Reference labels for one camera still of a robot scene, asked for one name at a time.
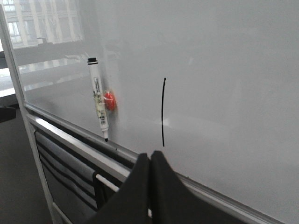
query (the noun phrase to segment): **metal bar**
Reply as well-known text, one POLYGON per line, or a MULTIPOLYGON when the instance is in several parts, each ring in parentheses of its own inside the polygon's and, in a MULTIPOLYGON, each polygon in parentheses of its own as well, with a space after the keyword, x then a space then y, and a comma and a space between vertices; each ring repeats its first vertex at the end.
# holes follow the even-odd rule
POLYGON ((107 149, 107 150, 110 150, 110 151, 113 151, 114 153, 118 154, 119 156, 121 156, 122 158, 128 160, 128 161, 131 161, 133 163, 136 162, 137 160, 137 157, 138 157, 138 154, 137 153, 134 153, 120 145, 117 145, 115 143, 113 143, 112 141, 109 141, 109 142, 105 142, 104 139, 88 130, 85 130, 79 126, 76 126, 66 120, 63 120, 53 114, 50 114, 46 111, 44 111, 43 109, 40 109, 34 105, 31 105, 29 103, 25 103, 24 105, 27 109, 29 110, 32 110, 38 114, 40 114, 41 116, 57 123, 57 124, 60 124, 61 126, 67 128, 68 130, 72 131, 72 132, 75 132, 77 134, 79 134, 80 136, 96 143, 97 145, 99 145, 100 147, 104 148, 104 149, 107 149))
POLYGON ((119 190, 119 187, 111 183, 109 180, 107 180, 105 177, 101 176, 100 174, 96 175, 96 178, 101 181, 103 184, 105 184, 107 187, 109 187, 114 192, 117 192, 119 190))
POLYGON ((53 202, 53 208, 58 212, 60 217, 67 223, 67 224, 72 224, 70 219, 60 210, 60 208, 53 202))
POLYGON ((27 118, 31 124, 43 130, 53 138, 57 139, 70 149, 74 150, 79 155, 85 157, 101 169, 110 173, 121 182, 124 182, 130 174, 129 168, 123 166, 115 160, 112 160, 103 153, 91 148, 87 144, 58 129, 47 121, 31 114, 27 114, 27 118))
POLYGON ((183 184, 198 198, 249 224, 284 224, 177 173, 183 184))

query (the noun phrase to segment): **whiteboard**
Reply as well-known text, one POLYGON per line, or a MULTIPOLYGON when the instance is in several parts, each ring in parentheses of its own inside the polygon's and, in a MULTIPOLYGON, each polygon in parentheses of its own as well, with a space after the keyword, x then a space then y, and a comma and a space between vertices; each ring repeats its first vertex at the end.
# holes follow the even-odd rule
POLYGON ((102 136, 97 57, 117 98, 110 141, 161 150, 182 175, 294 224, 298 11, 295 0, 15 0, 6 18, 28 103, 102 136))

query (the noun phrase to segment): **black fabric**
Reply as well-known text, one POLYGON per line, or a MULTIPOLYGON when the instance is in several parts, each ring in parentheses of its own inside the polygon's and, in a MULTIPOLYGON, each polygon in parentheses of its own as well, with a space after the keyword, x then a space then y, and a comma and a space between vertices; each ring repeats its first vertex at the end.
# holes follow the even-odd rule
POLYGON ((119 191, 86 224, 145 224, 148 219, 149 159, 140 154, 119 191))
POLYGON ((97 172, 93 173, 93 186, 97 207, 100 209, 108 201, 108 198, 105 191, 105 185, 96 178, 97 174, 97 172))
POLYGON ((8 106, 0 106, 0 123, 16 118, 16 109, 8 106))
POLYGON ((151 156, 149 184, 154 224, 244 224, 194 196, 160 151, 151 156))

